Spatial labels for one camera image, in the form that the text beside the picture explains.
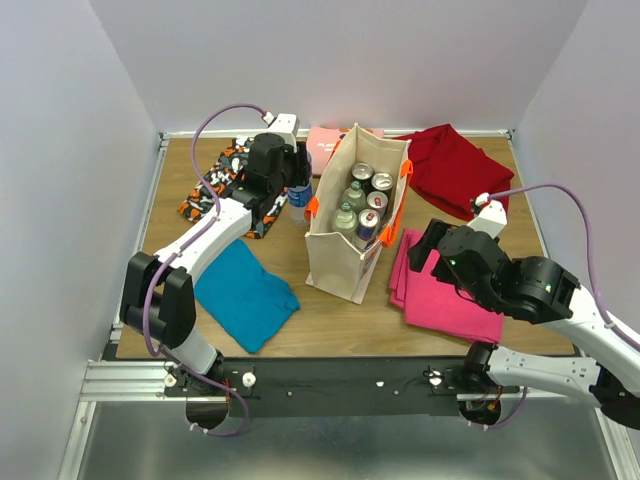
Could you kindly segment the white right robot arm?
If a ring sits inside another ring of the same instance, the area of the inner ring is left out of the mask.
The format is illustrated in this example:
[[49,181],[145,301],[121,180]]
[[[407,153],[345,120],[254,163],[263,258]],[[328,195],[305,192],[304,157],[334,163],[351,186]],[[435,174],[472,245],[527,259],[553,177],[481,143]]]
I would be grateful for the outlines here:
[[455,387],[464,393],[521,387],[569,396],[638,429],[638,336],[606,320],[595,296],[558,263],[542,256],[509,258],[498,239],[505,226],[503,220],[475,218],[454,226],[433,219],[409,248],[409,267],[422,271],[436,253],[431,274],[437,280],[465,291],[486,311],[563,335],[584,354],[547,357],[475,342],[454,378]]

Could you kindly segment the Pocari Sweat bottle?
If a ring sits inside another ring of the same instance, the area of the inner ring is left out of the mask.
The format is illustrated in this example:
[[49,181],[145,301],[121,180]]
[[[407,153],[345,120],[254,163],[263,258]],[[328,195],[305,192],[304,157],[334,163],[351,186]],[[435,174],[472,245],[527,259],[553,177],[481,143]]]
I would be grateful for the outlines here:
[[289,188],[287,197],[291,221],[298,226],[307,225],[308,221],[305,219],[305,211],[313,197],[312,184],[308,183],[305,186]]
[[302,161],[302,180],[301,187],[308,188],[312,180],[312,156],[308,150],[301,155]]

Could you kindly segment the beige canvas tote bag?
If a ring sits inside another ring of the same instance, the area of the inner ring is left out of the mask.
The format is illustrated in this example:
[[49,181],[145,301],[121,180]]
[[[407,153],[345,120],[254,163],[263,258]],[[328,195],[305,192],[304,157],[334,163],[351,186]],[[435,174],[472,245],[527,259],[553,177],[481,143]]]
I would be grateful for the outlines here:
[[[338,142],[307,206],[309,285],[356,304],[363,301],[381,251],[395,243],[400,230],[413,174],[410,145],[409,140],[379,138],[359,125],[354,125]],[[364,250],[331,226],[351,179],[351,169],[358,162],[392,177],[390,206],[374,241]]]

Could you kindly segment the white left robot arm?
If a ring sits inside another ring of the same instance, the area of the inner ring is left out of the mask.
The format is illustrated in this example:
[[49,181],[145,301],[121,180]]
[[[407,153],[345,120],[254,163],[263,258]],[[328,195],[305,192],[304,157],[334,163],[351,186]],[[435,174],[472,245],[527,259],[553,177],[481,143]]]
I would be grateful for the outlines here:
[[223,356],[195,326],[196,281],[226,247],[258,227],[286,188],[303,185],[310,173],[295,133],[260,133],[246,164],[200,221],[155,254],[139,251],[129,260],[120,320],[189,369],[187,382],[197,393],[220,387]]

